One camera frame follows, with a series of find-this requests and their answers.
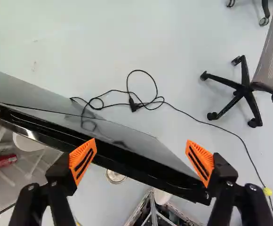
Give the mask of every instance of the black cable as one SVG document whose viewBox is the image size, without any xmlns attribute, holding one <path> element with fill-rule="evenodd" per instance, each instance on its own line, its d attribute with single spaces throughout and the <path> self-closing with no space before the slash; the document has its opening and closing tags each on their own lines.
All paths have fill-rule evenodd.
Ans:
<svg viewBox="0 0 273 226">
<path fill-rule="evenodd" d="M 155 86 L 155 92 L 156 92 L 155 97 L 153 98 L 152 101 L 150 101 L 150 102 L 143 102 L 143 101 L 138 97 L 137 94 L 135 94 L 134 92 L 131 92 L 131 91 L 128 89 L 128 79 L 129 79 L 130 75 L 131 75 L 132 73 L 135 73 L 135 72 L 142 72 L 142 73 L 145 73 L 146 75 L 148 75 L 148 76 L 152 79 L 152 81 L 153 81 L 153 83 L 154 83 L 154 86 Z M 242 142 L 242 144 L 243 144 L 243 146 L 244 146 L 244 148 L 245 148 L 246 154 L 248 155 L 249 160 L 250 160 L 252 166 L 254 167 L 255 172 L 256 172 L 256 174 L 257 174 L 257 176 L 258 176 L 258 178 L 259 178 L 261 184 L 263 185 L 264 188 L 266 187 L 265 184 L 264 184 L 264 182 L 263 182 L 263 180 L 262 180 L 261 177 L 260 177 L 260 174 L 259 174 L 259 172 L 258 172 L 258 170 L 257 170 L 257 168 L 256 168 L 256 166 L 255 166 L 255 164 L 254 164 L 254 162 L 253 162 L 253 160 L 252 160 L 250 154 L 249 154 L 248 148 L 246 147 L 246 145 L 245 145 L 243 139 L 242 139 L 240 136 L 238 136 L 237 134 L 235 134 L 235 133 L 233 133 L 233 132 L 231 132 L 231 131 L 228 131 L 227 129 L 224 129 L 224 128 L 220 127 L 220 126 L 217 126 L 217 125 L 214 125 L 214 124 L 211 124 L 211 123 L 208 123 L 208 122 L 200 121 L 200 120 L 194 118 L 193 116 L 191 116 L 190 114 L 188 114 L 188 113 L 186 113 L 186 112 L 184 112 L 184 111 L 182 111 L 182 110 L 179 110 L 179 109 L 175 108 L 173 105 L 171 105 L 171 104 L 169 104 L 168 102 L 166 102 L 166 101 L 165 101 L 165 98 L 164 98 L 163 96 L 158 96 L 157 84 L 156 84 L 154 78 L 153 78 L 148 72 L 143 71 L 143 70 L 133 70 L 133 71 L 131 71 L 131 72 L 128 74 L 127 78 L 126 78 L 126 90 L 127 90 L 127 91 L 121 91 L 121 90 L 111 89 L 111 90 L 105 92 L 104 94 L 101 94 L 101 95 L 99 95 L 99 96 L 97 96 L 97 97 L 91 98 L 88 102 L 85 101 L 84 99 L 80 98 L 80 97 L 71 97 L 70 99 L 73 100 L 73 101 L 75 101 L 74 99 L 75 99 L 75 98 L 78 98 L 78 99 L 80 99 L 80 100 L 82 100 L 82 101 L 84 101 L 84 102 L 86 103 L 86 105 L 84 106 L 84 108 L 83 108 L 83 110 L 82 110 L 82 114 L 81 114 L 81 115 L 84 114 L 85 108 L 86 108 L 87 106 L 90 106 L 93 110 L 99 110 L 99 111 L 100 111 L 100 110 L 102 110 L 102 109 L 104 109 L 104 108 L 112 107 L 112 106 L 116 106 L 116 105 L 129 105 L 131 111 L 132 111 L 132 112 L 135 112 L 136 110 L 138 110 L 138 109 L 140 109 L 140 108 L 142 108 L 142 107 L 146 108 L 146 109 L 149 110 L 149 111 L 153 111 L 153 110 L 158 109 L 159 107 L 161 107 L 163 104 L 166 104 L 166 105 L 170 106 L 171 108 L 173 108 L 174 110 L 176 110 L 176 111 L 178 111 L 178 112 L 180 112 L 180 113 L 183 113 L 183 114 L 187 115 L 188 117 L 192 118 L 193 120 L 195 120 L 195 121 L 198 122 L 198 123 L 202 123 L 202 124 L 206 124 L 206 125 L 209 125 L 209 126 L 213 126 L 213 127 L 215 127 L 215 128 L 221 129 L 221 130 L 223 130 L 223 131 L 225 131 L 225 132 L 227 132 L 227 133 L 230 133 L 230 134 L 234 135 L 235 137 L 237 137 L 237 138 Z M 113 92 L 113 91 L 128 94 L 128 102 L 129 102 L 129 104 L 125 103 L 125 104 L 113 104 L 113 105 L 104 106 L 104 101 L 101 99 L 101 97 L 104 96 L 104 95 L 106 95 L 106 94 L 108 94 L 108 93 L 110 93 L 110 92 Z M 133 94 L 134 97 L 136 97 L 140 103 L 137 103 L 137 104 L 136 104 L 135 101 L 133 100 L 131 94 Z M 94 101 L 94 100 L 99 100 L 99 101 L 101 101 L 102 107 L 97 107 L 97 108 L 94 107 L 94 106 L 91 104 L 91 102 Z M 149 105 L 152 105 L 152 104 L 158 104 L 158 106 L 157 106 L 157 107 L 154 107 L 154 108 L 149 108 L 148 106 L 149 106 Z M 269 196 L 269 201 L 270 201 L 271 209 L 272 209 L 272 211 L 273 211 L 273 204 L 272 204 L 272 200 L 271 200 L 271 197 L 270 197 L 270 196 Z"/>
</svg>

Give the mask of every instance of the yellow tag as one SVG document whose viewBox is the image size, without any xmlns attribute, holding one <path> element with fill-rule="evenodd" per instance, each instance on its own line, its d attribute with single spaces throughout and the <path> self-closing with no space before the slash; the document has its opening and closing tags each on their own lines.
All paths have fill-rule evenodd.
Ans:
<svg viewBox="0 0 273 226">
<path fill-rule="evenodd" d="M 266 196 L 272 196 L 273 194 L 273 191 L 268 187 L 263 188 L 263 192 Z"/>
</svg>

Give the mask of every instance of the chair caster wheel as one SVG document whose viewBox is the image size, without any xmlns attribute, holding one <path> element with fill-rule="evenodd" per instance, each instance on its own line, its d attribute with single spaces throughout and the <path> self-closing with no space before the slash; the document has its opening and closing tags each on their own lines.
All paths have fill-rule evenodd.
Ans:
<svg viewBox="0 0 273 226">
<path fill-rule="evenodd" d="M 262 26 L 265 26 L 269 23 L 269 18 L 267 17 L 263 17 L 260 21 L 259 21 L 259 25 L 262 27 Z"/>
<path fill-rule="evenodd" d="M 251 119 L 250 121 L 248 121 L 248 125 L 249 125 L 251 128 L 256 128 L 256 127 L 257 127 L 257 123 L 256 123 L 255 118 L 253 118 L 253 119 Z"/>
<path fill-rule="evenodd" d="M 217 118 L 217 112 L 210 112 L 207 114 L 207 118 L 211 121 L 211 120 L 215 120 Z"/>
<path fill-rule="evenodd" d="M 204 73 L 201 74 L 201 80 L 202 81 L 205 81 L 205 80 L 208 79 L 207 76 L 206 76 L 206 73 L 207 73 L 207 71 L 205 71 Z"/>
<path fill-rule="evenodd" d="M 229 2 L 226 4 L 226 7 L 231 8 L 235 5 L 235 0 L 229 0 Z"/>
<path fill-rule="evenodd" d="M 233 66 L 236 66 L 241 62 L 241 56 L 236 57 L 234 60 L 231 61 Z"/>
</svg>

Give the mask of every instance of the chair leg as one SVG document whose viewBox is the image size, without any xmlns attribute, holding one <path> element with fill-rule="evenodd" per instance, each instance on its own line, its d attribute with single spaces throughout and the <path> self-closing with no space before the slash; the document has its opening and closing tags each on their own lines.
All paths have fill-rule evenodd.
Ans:
<svg viewBox="0 0 273 226">
<path fill-rule="evenodd" d="M 253 93 L 252 92 L 247 93 L 245 95 L 245 99 L 248 102 L 249 107 L 254 114 L 254 118 L 252 118 L 250 121 L 248 121 L 248 125 L 252 128 L 255 128 L 257 126 L 262 126 L 263 123 L 262 123 L 260 111 L 259 111 L 259 108 L 258 108 L 258 105 L 256 103 Z"/>
<path fill-rule="evenodd" d="M 246 57 L 244 55 L 236 57 L 232 60 L 232 65 L 236 66 L 241 63 L 241 84 L 244 86 L 249 86 L 249 69 L 246 62 Z"/>
<path fill-rule="evenodd" d="M 265 14 L 265 17 L 263 17 L 260 21 L 259 21 L 259 25 L 260 26 L 265 26 L 269 23 L 269 17 L 270 17 L 270 12 L 269 12 L 269 8 L 268 8 L 268 0 L 262 0 L 262 8 Z"/>
<path fill-rule="evenodd" d="M 222 115 L 224 115 L 228 110 L 230 110 L 241 98 L 243 94 L 237 94 L 219 113 L 213 112 L 208 113 L 207 118 L 209 120 L 219 119 Z"/>
<path fill-rule="evenodd" d="M 201 75 L 201 80 L 205 81 L 207 79 L 212 79 L 214 81 L 218 81 L 218 82 L 220 82 L 220 83 L 222 83 L 222 84 L 224 84 L 226 86 L 232 87 L 234 89 L 243 89 L 244 88 L 244 86 L 239 84 L 239 83 L 236 83 L 234 81 L 231 81 L 231 80 L 228 80 L 228 79 L 225 79 L 225 78 L 221 78 L 221 77 L 209 74 L 209 73 L 207 73 L 207 71 L 205 71 Z"/>
<path fill-rule="evenodd" d="M 262 0 L 262 8 L 263 8 L 265 17 L 269 18 L 270 12 L 269 12 L 269 8 L 268 8 L 268 0 Z"/>
</svg>

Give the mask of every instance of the office chair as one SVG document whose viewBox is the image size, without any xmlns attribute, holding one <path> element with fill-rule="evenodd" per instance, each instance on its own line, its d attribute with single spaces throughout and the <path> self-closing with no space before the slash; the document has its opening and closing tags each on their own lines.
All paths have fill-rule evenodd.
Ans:
<svg viewBox="0 0 273 226">
<path fill-rule="evenodd" d="M 203 81 L 205 81 L 206 79 L 212 79 L 235 89 L 235 91 L 233 92 L 235 97 L 227 104 L 227 106 L 225 106 L 224 109 L 222 109 L 219 113 L 216 112 L 208 113 L 207 118 L 209 120 L 219 119 L 229 109 L 231 109 L 241 98 L 245 97 L 254 114 L 254 118 L 248 122 L 248 125 L 252 128 L 262 126 L 261 115 L 255 97 L 253 95 L 253 91 L 260 90 L 268 92 L 272 94 L 273 101 L 273 18 L 270 23 L 269 31 L 267 34 L 267 38 L 264 44 L 263 52 L 261 54 L 258 67 L 251 82 L 249 81 L 249 70 L 244 55 L 238 56 L 232 61 L 232 64 L 234 66 L 236 66 L 239 63 L 241 63 L 242 73 L 241 84 L 209 74 L 207 73 L 207 71 L 205 71 L 201 75 L 201 80 Z"/>
</svg>

